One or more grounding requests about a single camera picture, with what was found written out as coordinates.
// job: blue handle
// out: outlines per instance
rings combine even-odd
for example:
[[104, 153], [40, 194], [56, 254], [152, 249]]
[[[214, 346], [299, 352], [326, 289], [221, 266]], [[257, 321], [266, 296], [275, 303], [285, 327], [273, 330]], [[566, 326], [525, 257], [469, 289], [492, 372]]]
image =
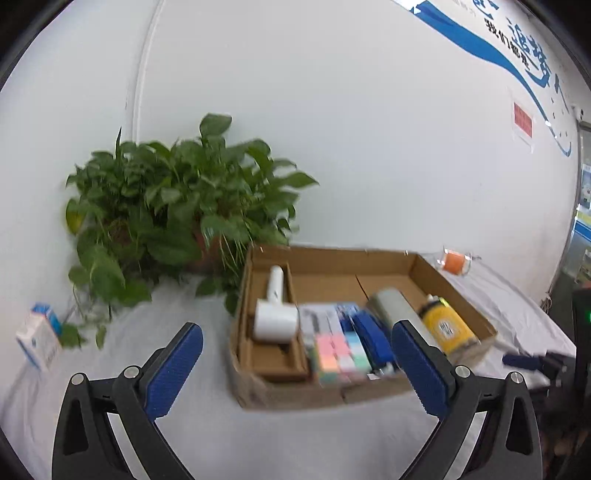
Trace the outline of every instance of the blue handle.
[[388, 363], [393, 364], [395, 358], [390, 342], [378, 327], [378, 324], [374, 322], [372, 316], [361, 311], [352, 318], [352, 321], [374, 366], [382, 368]]
[[530, 370], [532, 372], [542, 367], [539, 356], [511, 355], [509, 353], [503, 357], [503, 364], [508, 367], [521, 368], [522, 370]]

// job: potted plant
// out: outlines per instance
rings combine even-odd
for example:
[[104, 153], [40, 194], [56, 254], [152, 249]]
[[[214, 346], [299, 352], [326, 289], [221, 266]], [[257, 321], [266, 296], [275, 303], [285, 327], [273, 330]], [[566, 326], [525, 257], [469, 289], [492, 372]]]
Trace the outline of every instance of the potted plant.
[[[121, 143], [96, 151], [68, 176], [79, 197], [66, 206], [79, 264], [69, 271], [82, 322], [64, 325], [62, 342], [80, 346], [96, 329], [102, 347], [113, 310], [151, 300], [162, 276], [181, 280], [190, 265], [213, 259], [196, 294], [226, 293], [236, 309], [251, 242], [286, 244], [296, 190], [316, 184], [286, 158], [272, 158], [261, 139], [226, 146], [232, 118], [207, 114], [195, 140]], [[96, 314], [104, 305], [105, 314]]]

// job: plant pot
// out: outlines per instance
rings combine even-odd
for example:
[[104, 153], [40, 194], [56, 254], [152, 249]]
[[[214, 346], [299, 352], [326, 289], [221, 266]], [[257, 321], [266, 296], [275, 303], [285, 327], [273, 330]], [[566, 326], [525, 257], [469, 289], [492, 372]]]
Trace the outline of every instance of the plant pot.
[[198, 274], [211, 274], [221, 269], [222, 259], [220, 256], [220, 247], [217, 237], [214, 237], [207, 248], [205, 237], [201, 233], [200, 226], [193, 229], [193, 236], [201, 249], [202, 256], [200, 260], [195, 260], [187, 265], [187, 270]]

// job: blue gripper pad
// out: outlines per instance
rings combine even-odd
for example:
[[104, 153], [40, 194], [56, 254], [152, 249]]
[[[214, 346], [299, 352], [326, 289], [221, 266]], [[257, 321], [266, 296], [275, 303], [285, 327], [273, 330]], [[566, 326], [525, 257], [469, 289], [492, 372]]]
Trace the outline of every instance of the blue gripper pad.
[[151, 421], [164, 417], [203, 351], [201, 327], [187, 322], [166, 348], [156, 351], [144, 365], [139, 391]]
[[403, 320], [392, 328], [392, 349], [425, 411], [443, 420], [456, 384], [452, 365], [443, 353], [425, 342], [412, 324]]
[[374, 368], [382, 368], [386, 364], [395, 363], [394, 353], [388, 338], [369, 313], [362, 310], [355, 314], [351, 320]]

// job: blue wall mural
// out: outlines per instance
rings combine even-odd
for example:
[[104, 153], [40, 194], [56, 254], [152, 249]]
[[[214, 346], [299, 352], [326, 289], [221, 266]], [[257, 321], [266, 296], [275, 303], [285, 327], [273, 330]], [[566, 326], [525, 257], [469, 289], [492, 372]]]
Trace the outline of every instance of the blue wall mural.
[[[527, 37], [517, 22], [505, 17], [508, 23], [507, 30], [511, 31], [511, 36], [506, 35], [503, 29], [497, 26], [495, 17], [498, 18], [499, 14], [502, 14], [502, 11], [499, 11], [501, 7], [497, 3], [492, 0], [471, 0], [473, 5], [468, 7], [463, 1], [460, 3], [460, 0], [453, 0], [455, 4], [461, 5], [466, 11], [471, 11], [473, 17], [477, 17], [474, 8], [479, 12], [478, 15], [481, 15], [481, 18], [474, 18], [473, 20], [483, 22], [485, 27], [482, 31], [488, 33], [488, 37], [493, 42], [491, 43], [458, 24], [433, 5], [431, 1], [394, 1], [408, 9], [415, 17], [437, 30], [464, 51], [498, 65], [512, 74], [530, 94], [560, 151], [567, 157], [571, 155], [573, 144], [566, 127], [567, 117], [570, 116], [570, 108], [564, 98], [558, 74], [553, 74], [551, 71], [548, 58], [540, 42], [532, 35]], [[544, 106], [534, 89], [550, 91], [551, 95], [549, 97], [548, 95], [544, 96], [550, 98], [551, 103], [545, 101], [546, 105]], [[562, 128], [557, 126], [559, 123], [563, 125]]]

